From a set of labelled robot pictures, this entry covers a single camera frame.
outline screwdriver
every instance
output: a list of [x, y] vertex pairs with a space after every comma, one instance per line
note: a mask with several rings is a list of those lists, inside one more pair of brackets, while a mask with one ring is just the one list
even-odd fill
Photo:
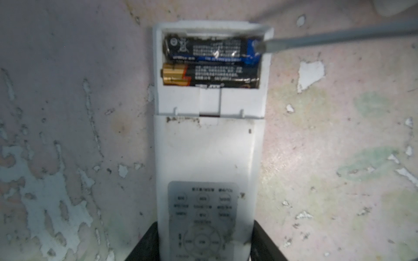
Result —
[[258, 53], [277, 53], [287, 49], [306, 46], [360, 41], [396, 36], [411, 36], [418, 34], [418, 19], [392, 22], [382, 25], [341, 30], [331, 33], [322, 33], [303, 37], [277, 38], [259, 42], [255, 46]]

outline worn painted surface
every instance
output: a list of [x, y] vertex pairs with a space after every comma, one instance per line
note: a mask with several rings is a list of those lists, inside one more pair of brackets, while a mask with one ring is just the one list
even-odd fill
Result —
[[[123, 261], [156, 220], [156, 22], [293, 37], [384, 21], [369, 1], [296, 3], [0, 1], [0, 261]], [[289, 260], [418, 257], [416, 46], [273, 55], [256, 218]]]

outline battery label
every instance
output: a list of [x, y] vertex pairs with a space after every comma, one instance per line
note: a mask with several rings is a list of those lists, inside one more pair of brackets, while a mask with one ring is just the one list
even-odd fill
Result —
[[258, 69], [239, 65], [164, 64], [165, 85], [202, 88], [257, 88]]
[[243, 62], [254, 66], [261, 58], [254, 50], [257, 42], [257, 39], [203, 40], [169, 35], [165, 39], [165, 50], [168, 58], [175, 61]]

